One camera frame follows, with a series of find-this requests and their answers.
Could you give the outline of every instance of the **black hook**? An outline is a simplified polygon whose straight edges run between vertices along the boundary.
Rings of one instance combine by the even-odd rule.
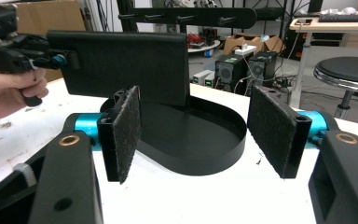
[[[185,16],[185,17],[178,16],[176,17],[176,23],[181,23],[183,21],[193,21],[196,18],[197,16]]]
[[[145,15],[145,21],[158,20],[158,19],[161,19],[163,16],[164,16],[164,14],[152,15],[152,16]]]
[[[237,17],[230,17],[230,18],[223,18],[223,17],[220,17],[217,21],[217,24],[223,26],[227,23],[230,23],[230,22],[234,22],[237,20]]]
[[[136,14],[128,14],[128,15],[118,15],[119,20],[127,20],[137,17]]]

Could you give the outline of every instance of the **cardboard box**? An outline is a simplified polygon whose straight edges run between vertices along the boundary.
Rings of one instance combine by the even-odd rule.
[[[18,33],[45,35],[48,30],[85,31],[77,0],[21,2],[17,5]],[[61,70],[47,69],[48,81],[62,77]]]
[[[255,53],[260,50],[271,50],[280,53],[284,50],[284,44],[277,35],[270,35],[268,40],[262,42],[260,35],[240,33],[226,39],[223,53],[228,55],[239,49],[239,46],[242,46],[244,43],[255,46]]]

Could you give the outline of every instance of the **desk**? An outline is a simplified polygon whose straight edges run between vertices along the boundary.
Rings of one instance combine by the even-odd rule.
[[[38,108],[0,119],[0,179],[55,137],[69,114],[98,112],[104,101],[69,95],[62,79],[50,82],[48,89]],[[248,97],[193,84],[190,90],[247,118]],[[345,120],[339,126],[358,131],[358,124]],[[223,172],[179,175],[136,151],[127,181],[119,185],[106,181],[102,152],[93,153],[104,222],[118,224],[315,223],[308,181],[317,155],[316,149],[305,150],[298,178],[282,180],[248,133],[242,157]]]
[[[220,44],[220,41],[219,40],[215,40],[214,43],[211,45],[211,46],[205,46],[205,47],[202,47],[200,49],[188,49],[188,52],[189,53],[193,53],[193,52],[200,52],[200,51],[203,51],[203,50],[208,50],[208,49],[214,49],[216,48],[217,46],[219,46]]]
[[[289,105],[293,108],[299,108],[301,97],[302,78],[304,76],[304,69],[307,59],[310,54],[310,41],[312,33],[358,33],[358,22],[319,22],[318,18],[301,18],[312,19],[310,25],[296,25],[295,19],[290,24],[290,29],[297,32],[307,33],[305,40],[300,66],[298,67],[297,81],[295,88],[290,97]]]

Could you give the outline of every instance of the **finger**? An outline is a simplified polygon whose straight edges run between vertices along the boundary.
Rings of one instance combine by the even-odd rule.
[[[48,85],[48,82],[45,78],[42,78],[39,80],[38,83],[34,84],[33,86],[27,87],[25,89],[22,89],[22,95],[25,97],[33,97],[38,95],[39,93],[42,93],[46,90],[46,86]]]
[[[37,68],[22,74],[0,74],[0,90],[5,88],[24,89],[44,78],[46,70]]]
[[[36,96],[37,98],[43,98],[46,97],[48,95],[48,89],[44,89],[41,92],[39,92]]]

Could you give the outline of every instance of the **black foam pad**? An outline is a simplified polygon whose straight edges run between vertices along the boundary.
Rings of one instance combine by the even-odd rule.
[[[138,87],[133,87],[128,93],[127,100],[113,122],[120,183],[127,179],[142,131]]]
[[[300,116],[273,89],[254,86],[248,128],[281,178],[295,178],[311,120]]]

